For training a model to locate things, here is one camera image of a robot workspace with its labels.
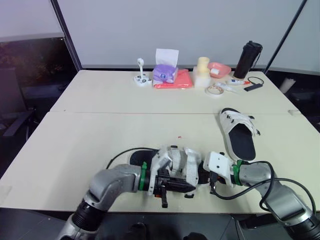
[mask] white table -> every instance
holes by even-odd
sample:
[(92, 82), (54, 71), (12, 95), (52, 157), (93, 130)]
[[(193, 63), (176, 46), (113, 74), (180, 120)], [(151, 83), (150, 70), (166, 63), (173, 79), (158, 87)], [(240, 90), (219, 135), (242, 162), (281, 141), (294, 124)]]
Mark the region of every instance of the white table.
[[(204, 156), (226, 152), (218, 114), (128, 114), (49, 112), (0, 180), (0, 206), (74, 211), (90, 179), (119, 152), (132, 147), (179, 145)], [(257, 114), (261, 136), (254, 138), (256, 159), (270, 161), (279, 177), (304, 184), (320, 207), (320, 135), (302, 115)], [(128, 162), (124, 155), (114, 164)], [(310, 205), (303, 190), (288, 183)], [(218, 186), (222, 195), (239, 192)], [(257, 191), (220, 200), (202, 185), (193, 199), (168, 192), (168, 208), (144, 192), (124, 193), (113, 212), (261, 213)]]
[[(52, 107), (52, 112), (132, 114), (217, 114), (224, 107), (247, 114), (288, 114), (297, 108), (262, 73), (249, 72), (264, 80), (263, 87), (238, 94), (225, 92), (219, 98), (207, 96), (203, 88), (155, 89), (138, 87), (137, 71), (81, 70)], [(216, 81), (232, 79), (232, 73)]]

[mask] black chair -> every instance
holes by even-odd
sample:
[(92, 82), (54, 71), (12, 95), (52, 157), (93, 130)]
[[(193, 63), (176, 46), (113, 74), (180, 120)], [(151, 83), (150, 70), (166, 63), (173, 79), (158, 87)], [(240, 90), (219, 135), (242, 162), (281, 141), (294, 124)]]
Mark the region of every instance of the black chair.
[(0, 69), (0, 132), (3, 137), (12, 137), (26, 124), (26, 140), (30, 124), (37, 123), (35, 109), (27, 109), (19, 87), (15, 69)]

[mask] floor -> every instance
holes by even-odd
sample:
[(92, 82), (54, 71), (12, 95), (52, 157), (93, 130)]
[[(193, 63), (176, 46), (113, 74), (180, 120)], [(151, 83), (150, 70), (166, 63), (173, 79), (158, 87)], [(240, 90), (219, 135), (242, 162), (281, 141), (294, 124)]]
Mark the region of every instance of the floor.
[[(290, 240), (278, 224), (241, 229), (230, 215), (124, 214), (106, 215), (96, 240), (120, 240), (134, 223), (148, 224), (153, 240), (182, 240), (198, 232), (208, 240)], [(0, 240), (54, 240), (65, 221), (30, 210), (0, 208)]]

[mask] black thermos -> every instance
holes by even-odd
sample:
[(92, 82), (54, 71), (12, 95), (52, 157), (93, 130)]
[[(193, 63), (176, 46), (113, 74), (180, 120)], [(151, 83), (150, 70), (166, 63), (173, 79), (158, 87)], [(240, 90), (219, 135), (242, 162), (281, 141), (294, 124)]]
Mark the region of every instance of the black thermos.
[(253, 41), (247, 42), (247, 44), (243, 47), (241, 57), (239, 59), (238, 65), (236, 66), (233, 76), (238, 79), (244, 79), (261, 51), (261, 44)]

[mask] pink plate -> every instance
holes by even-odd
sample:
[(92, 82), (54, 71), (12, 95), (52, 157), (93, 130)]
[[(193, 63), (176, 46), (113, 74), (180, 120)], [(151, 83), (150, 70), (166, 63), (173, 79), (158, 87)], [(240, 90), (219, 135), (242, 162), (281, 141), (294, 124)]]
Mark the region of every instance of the pink plate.
[(218, 69), (219, 74), (214, 74), (210, 72), (210, 76), (216, 79), (223, 78), (225, 75), (229, 74), (231, 72), (231, 67), (224, 65), (222, 63), (218, 62), (210, 62), (208, 64), (208, 69)]

